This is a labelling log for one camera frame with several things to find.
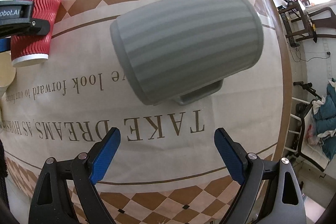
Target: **black cable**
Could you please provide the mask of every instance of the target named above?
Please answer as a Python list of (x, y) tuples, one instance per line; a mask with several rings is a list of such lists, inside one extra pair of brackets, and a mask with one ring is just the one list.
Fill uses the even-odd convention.
[(296, 57), (299, 59), (299, 61), (296, 61), (295, 59), (294, 59), (294, 56), (293, 56), (293, 53), (292, 53), (292, 50), (291, 50), (291, 55), (292, 55), (292, 58), (293, 58), (293, 60), (294, 60), (294, 62), (295, 63), (299, 63), (300, 61), (305, 61), (305, 62), (309, 62), (310, 60), (312, 60), (312, 59), (314, 59), (314, 58), (319, 58), (319, 59), (328, 59), (328, 58), (330, 58), (330, 55), (328, 56), (328, 57), (312, 57), (311, 59), (309, 59), (309, 60), (304, 60), (304, 59), (301, 59), (301, 52), (300, 52), (300, 48), (301, 48), (301, 44), (300, 44), (300, 46), (299, 46), (299, 49), (296, 47), (295, 48), (295, 55), (296, 55)]

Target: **red corrugated cup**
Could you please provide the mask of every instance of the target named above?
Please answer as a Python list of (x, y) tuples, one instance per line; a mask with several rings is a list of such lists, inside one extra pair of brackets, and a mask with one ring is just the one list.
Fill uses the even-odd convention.
[(33, 0), (33, 18), (45, 19), (50, 23), (46, 36), (14, 35), (11, 37), (10, 49), (13, 67), (25, 67), (40, 64), (48, 60), (51, 34), (61, 0)]

